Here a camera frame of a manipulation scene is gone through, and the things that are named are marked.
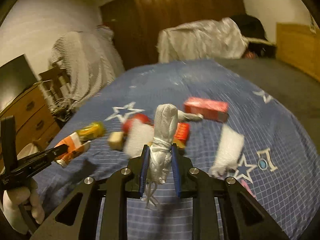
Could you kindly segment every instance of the white star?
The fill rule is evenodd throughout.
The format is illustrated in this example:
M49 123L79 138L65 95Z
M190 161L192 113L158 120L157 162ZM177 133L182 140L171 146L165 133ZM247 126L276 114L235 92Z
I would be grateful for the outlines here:
M109 117L107 117L107 118L105 119L105 121L109 121L109 120L114 119L114 118L117 117L117 118L120 120L121 123L125 123L125 121L128 120L128 117L129 117L130 115L143 112L144 109L135 109L135 108L133 108L134 105L135 105L135 103L136 103L136 102L131 102L131 103L125 105L124 107L114 106L114 107L113 107L113 112L114 112L114 113L113 113L112 115L110 115ZM129 110L130 112L127 112L127 113L125 113L124 115L121 115L121 114L119 114L119 109L127 109L127 110Z
M265 93L265 91L263 91L263 90L261 90L260 92L252 91L252 93L254 93L254 94L257 95L257 96L263 97L263 101L264 101L266 104L269 103L269 102L273 99L273 97L272 97L271 95L268 95L268 96L266 97L266 93Z
M242 157L241 157L241 159L240 159L240 161L238 163L238 167L241 167L243 165L245 167L249 168L249 169L246 170L247 175L244 175L243 173L238 175L239 174L239 170L237 169L236 173L233 175L233 177L235 177L236 179L244 178L244 179L247 179L248 181L250 181L251 183L253 183L252 179L251 179L251 176L250 176L250 171L255 169L257 167L257 165L255 165L255 164L247 164L247 160L245 159L244 154L242 155Z

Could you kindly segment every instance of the grid pattern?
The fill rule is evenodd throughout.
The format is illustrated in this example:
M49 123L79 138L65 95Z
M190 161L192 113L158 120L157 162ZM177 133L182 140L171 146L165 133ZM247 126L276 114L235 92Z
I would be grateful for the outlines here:
M50 147L92 121L103 121L113 113L113 106L132 101L150 118L159 104L171 103L183 110L189 96L227 101L227 125L245 135L242 153L247 163L257 164L257 151L270 148L272 163L278 167L273 172L257 167L250 172L253 183L246 182L259 203L295 240L320 205L319 156L306 131L287 109L274 99L265 103L253 91L261 89L211 60L134 68L81 107ZM85 177L106 178L127 165L128 157L110 150L107 143L111 131L121 130L120 121L115 118L104 125L105 136L93 140L89 151L67 168L54 163L35 176L47 214ZM215 160L222 125L210 120L190 125L186 156L195 167L207 172ZM158 210L145 209L140 200L128 200L128 239L191 239L192 200L176 197L172 172L155 196L161 203ZM216 206L223 238L217 202Z

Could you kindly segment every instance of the star print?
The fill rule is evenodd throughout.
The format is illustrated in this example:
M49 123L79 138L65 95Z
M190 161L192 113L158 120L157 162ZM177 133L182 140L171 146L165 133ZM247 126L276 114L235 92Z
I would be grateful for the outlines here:
M136 102L131 102L131 103L125 105L124 107L114 106L113 107L113 114L110 115L109 117L107 117L105 119L105 121L109 121L109 120L114 119L114 118L117 117L121 123L125 123L125 121L128 120L130 115L143 112L144 109L135 109L135 108L133 108L135 103ZM122 114L119 114L119 109L126 109L126 110L128 110L130 112L127 112L124 115L122 115Z
M251 183L253 183L250 176L250 172L256 167L257 165L255 164L247 164L247 160L245 159L245 156L242 155L238 163L238 168L236 169L236 172L233 175L233 177L235 177L236 179L244 178L250 181Z
M273 99L273 97L272 97L271 95L268 95L268 96L266 97L266 93L265 93L265 91L263 91L263 90L261 90L260 92L252 91L252 93L254 93L254 94L257 95L257 96L261 96L261 97L263 98L263 101L264 101L266 104L269 103L269 102Z

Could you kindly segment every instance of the red ball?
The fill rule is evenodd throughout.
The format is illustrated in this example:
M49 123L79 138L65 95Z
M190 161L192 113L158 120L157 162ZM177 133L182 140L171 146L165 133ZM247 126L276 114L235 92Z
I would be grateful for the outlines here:
M132 118L128 119L123 125L122 125L122 130L124 131L125 134L127 134L132 127L132 121L133 119L139 119L142 123L149 123L150 120L145 114L135 114Z

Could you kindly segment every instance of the metal screw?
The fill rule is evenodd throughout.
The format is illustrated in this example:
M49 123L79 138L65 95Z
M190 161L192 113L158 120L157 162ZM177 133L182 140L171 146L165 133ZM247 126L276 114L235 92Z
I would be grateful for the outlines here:
M131 171L130 171L130 169L128 169L128 168L124 168L124 169L121 170L121 173L122 173L123 175L128 175L130 172L131 172Z
M93 178L91 178L91 177L87 177L84 179L85 184L91 184L92 182L93 182Z
M227 177L226 181L228 184L235 184L236 183L236 179L234 177Z
M199 169L197 169L197 168L191 168L191 169L189 170L189 172L190 172L191 174L198 174L198 173L199 173Z

